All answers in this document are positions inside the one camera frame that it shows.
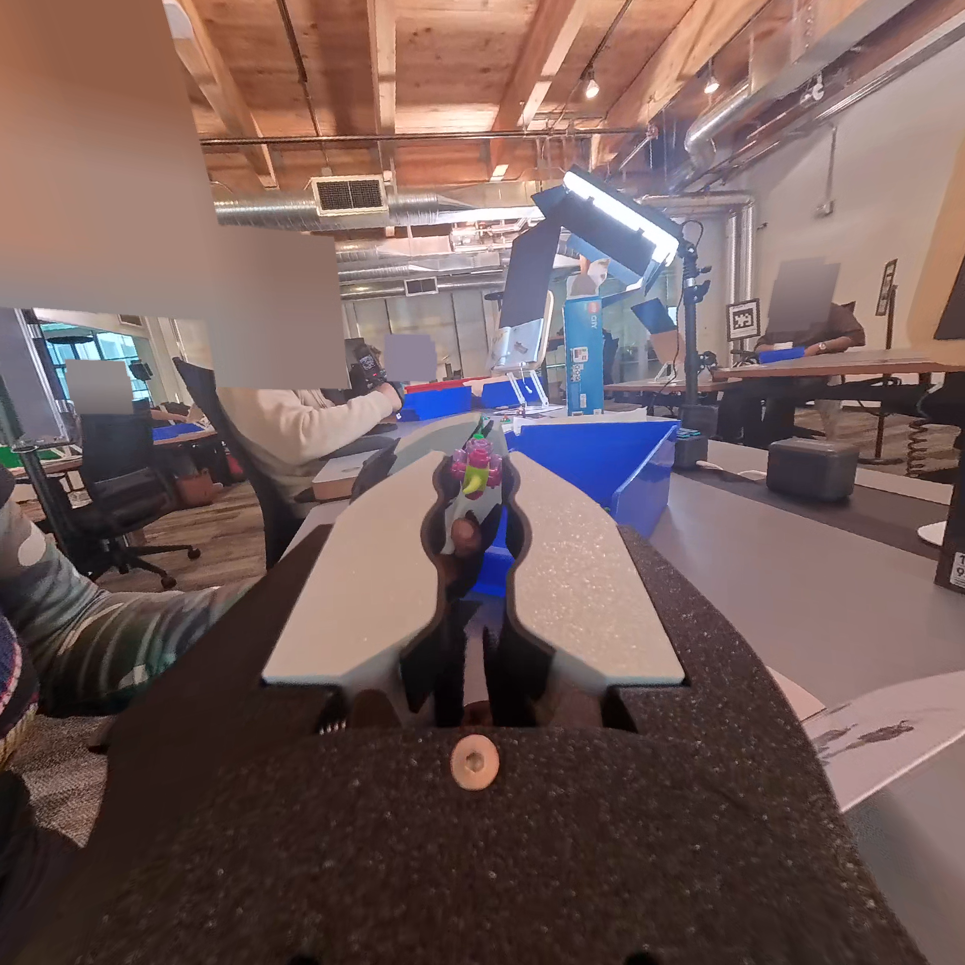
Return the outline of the black product box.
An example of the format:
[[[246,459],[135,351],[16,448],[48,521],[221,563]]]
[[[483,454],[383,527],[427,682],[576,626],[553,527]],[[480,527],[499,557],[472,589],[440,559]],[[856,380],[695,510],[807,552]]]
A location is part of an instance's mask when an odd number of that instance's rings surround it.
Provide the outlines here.
[[[934,583],[964,594],[964,451],[960,453]]]

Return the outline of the wooden background desk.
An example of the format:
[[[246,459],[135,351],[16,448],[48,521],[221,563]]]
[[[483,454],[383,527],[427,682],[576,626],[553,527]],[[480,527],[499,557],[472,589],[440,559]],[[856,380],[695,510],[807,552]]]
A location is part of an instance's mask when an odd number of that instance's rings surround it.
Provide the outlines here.
[[[877,404],[884,414],[963,430],[963,348],[857,349],[803,354],[697,377],[697,397],[715,397],[715,438],[764,450],[794,435],[799,407]]]

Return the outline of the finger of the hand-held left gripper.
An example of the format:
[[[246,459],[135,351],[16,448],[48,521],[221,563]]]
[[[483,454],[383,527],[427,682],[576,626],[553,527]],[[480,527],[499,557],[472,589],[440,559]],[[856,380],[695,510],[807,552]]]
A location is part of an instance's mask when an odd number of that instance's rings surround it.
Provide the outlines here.
[[[451,455],[468,439],[468,417],[447,417],[420,424],[397,442],[390,473],[399,473],[429,452]]]

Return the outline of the instruction booklet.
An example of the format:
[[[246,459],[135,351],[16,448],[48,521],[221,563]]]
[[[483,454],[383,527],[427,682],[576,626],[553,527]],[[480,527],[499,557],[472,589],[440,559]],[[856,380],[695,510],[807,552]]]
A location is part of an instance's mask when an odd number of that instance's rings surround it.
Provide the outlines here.
[[[903,682],[825,706],[769,669],[846,814],[964,735],[964,671]]]

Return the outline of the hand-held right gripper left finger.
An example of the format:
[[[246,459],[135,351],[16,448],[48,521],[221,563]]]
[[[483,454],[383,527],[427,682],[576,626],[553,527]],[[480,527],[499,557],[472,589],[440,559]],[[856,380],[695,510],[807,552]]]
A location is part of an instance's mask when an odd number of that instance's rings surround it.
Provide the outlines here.
[[[417,716],[433,689],[445,598],[428,524],[447,501],[430,451],[354,500],[333,524],[264,665],[273,685],[384,693]]]

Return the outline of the person's left forearm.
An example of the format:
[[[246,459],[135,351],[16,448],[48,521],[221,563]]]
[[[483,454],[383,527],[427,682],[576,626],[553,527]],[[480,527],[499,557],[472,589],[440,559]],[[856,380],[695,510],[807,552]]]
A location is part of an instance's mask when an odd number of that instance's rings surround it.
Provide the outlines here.
[[[254,585],[109,592],[79,573],[2,488],[2,634],[36,679],[47,717],[116,714]]]

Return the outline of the grey desk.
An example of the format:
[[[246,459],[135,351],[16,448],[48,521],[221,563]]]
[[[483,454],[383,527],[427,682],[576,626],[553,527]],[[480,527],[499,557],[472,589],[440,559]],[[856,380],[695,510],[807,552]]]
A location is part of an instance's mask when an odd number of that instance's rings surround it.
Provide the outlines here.
[[[854,564],[805,519],[711,510],[680,573],[620,529],[681,687],[588,697],[610,726],[364,730],[272,763],[286,946],[322,963],[925,963],[853,846],[824,769],[764,668],[855,647]]]

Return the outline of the silver ceiling air duct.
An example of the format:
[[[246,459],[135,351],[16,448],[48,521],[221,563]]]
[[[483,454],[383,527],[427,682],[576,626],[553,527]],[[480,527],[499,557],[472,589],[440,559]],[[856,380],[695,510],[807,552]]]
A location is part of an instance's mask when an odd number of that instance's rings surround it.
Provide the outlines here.
[[[478,222],[527,222],[541,218],[532,201],[543,182],[482,183],[464,186],[390,190],[380,208],[340,207],[323,211],[312,191],[261,192],[251,197],[214,200],[223,226],[260,227],[333,235],[416,227],[435,228]],[[710,191],[678,195],[641,195],[637,203],[673,218],[725,218],[729,225],[725,266],[731,291],[750,296],[754,287],[754,198],[746,192]]]

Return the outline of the blue storage bin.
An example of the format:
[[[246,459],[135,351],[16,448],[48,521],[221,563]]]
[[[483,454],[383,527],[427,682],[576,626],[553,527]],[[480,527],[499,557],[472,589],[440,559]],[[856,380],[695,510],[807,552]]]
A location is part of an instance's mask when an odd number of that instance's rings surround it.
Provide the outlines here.
[[[468,413],[472,410],[473,398],[473,388],[468,382],[410,386],[405,390],[404,406],[398,420],[414,423]]]
[[[521,452],[581,490],[621,526],[649,538],[666,510],[680,423],[582,416],[516,419],[505,433]]]

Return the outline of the black device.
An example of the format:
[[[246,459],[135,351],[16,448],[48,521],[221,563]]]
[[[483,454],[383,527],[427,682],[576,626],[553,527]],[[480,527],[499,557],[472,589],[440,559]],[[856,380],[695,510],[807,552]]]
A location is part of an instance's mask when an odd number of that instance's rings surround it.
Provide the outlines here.
[[[848,500],[855,488],[858,447],[841,442],[789,438],[768,448],[767,489],[821,503]]]

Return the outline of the ceiling air vent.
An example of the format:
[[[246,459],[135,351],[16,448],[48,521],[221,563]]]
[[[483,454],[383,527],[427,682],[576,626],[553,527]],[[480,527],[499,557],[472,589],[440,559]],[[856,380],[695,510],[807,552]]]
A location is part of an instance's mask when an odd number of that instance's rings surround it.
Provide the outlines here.
[[[309,179],[320,217],[387,215],[388,197],[381,175],[322,175]]]

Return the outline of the blue printed carton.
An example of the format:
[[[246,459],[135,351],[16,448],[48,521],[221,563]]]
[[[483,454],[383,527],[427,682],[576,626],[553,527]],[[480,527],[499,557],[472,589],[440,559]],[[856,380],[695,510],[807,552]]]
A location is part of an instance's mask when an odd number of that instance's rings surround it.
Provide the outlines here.
[[[598,296],[568,299],[563,306],[566,412],[570,417],[604,410],[604,331]]]

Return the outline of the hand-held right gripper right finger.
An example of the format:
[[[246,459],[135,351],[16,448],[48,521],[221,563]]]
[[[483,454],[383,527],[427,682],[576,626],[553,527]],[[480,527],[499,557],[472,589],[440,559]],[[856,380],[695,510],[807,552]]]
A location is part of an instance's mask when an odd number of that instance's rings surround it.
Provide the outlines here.
[[[565,692],[679,688],[686,673],[618,524],[522,452],[505,463],[500,669],[534,705]]]

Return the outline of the black desk lamp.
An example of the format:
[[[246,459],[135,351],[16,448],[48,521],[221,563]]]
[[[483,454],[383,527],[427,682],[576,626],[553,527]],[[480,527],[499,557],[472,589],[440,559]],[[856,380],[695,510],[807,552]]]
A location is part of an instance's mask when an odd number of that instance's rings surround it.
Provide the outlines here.
[[[700,280],[706,270],[699,268],[697,247],[685,237],[682,226],[577,167],[564,174],[561,185],[537,192],[532,201],[545,221],[559,223],[562,229],[629,270],[640,281],[643,293],[675,259],[682,261],[682,428],[708,439],[715,431],[716,418],[713,410],[699,401],[697,307],[709,289],[709,281]]]

